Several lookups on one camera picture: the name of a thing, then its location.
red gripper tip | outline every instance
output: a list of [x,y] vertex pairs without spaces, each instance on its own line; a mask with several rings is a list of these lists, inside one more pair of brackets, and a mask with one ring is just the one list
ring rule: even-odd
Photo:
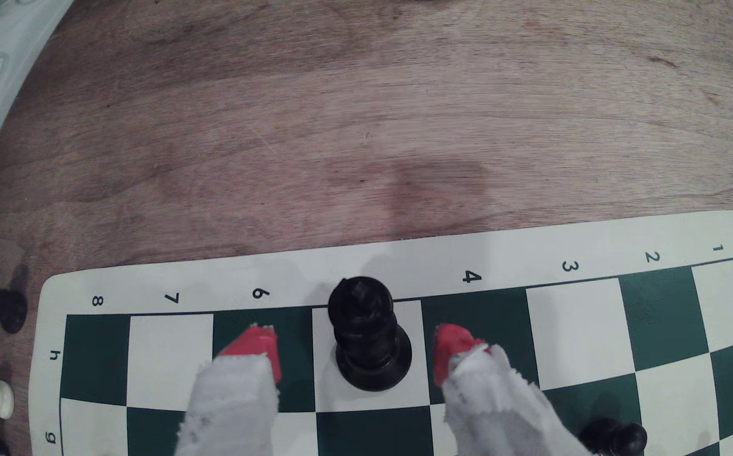
[[451,323],[438,326],[433,335],[433,383],[442,388],[442,382],[448,378],[448,360],[481,343],[484,339],[473,338],[470,331],[462,326]]
[[217,356],[261,355],[262,353],[270,360],[274,383],[279,382],[282,378],[282,370],[279,367],[279,354],[276,352],[276,332],[272,326],[249,326]]

white fabric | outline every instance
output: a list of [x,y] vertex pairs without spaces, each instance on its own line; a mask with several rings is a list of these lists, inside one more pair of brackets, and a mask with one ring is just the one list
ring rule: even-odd
[[272,456],[276,396],[265,355],[215,358],[192,388],[175,456]]
[[445,421],[460,456],[589,456],[552,404],[498,345],[454,355],[442,384]]
[[[445,420],[460,456],[589,456],[498,345],[451,358]],[[273,456],[277,390],[265,355],[221,356],[202,369],[175,456]]]

chessboard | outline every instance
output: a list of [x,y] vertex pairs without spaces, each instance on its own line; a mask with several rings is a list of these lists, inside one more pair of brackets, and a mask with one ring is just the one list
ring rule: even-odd
[[[386,284],[401,382],[341,377],[327,300]],[[35,456],[171,456],[199,368],[251,324],[278,334],[277,456],[454,456],[433,384],[442,323],[503,347],[575,435],[641,423],[647,456],[733,456],[733,211],[450,235],[51,277],[29,386]]]

wooden table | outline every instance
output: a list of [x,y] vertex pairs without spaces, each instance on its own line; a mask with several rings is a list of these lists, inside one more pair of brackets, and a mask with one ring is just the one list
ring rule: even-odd
[[75,2],[0,135],[0,436],[54,274],[733,209],[733,2],[628,4]]

number 4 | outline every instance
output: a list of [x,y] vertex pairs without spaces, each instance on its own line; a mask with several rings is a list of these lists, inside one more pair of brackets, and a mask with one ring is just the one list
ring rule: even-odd
[[462,279],[462,282],[471,283],[474,280],[481,280],[481,276],[473,271],[465,271],[465,278]]

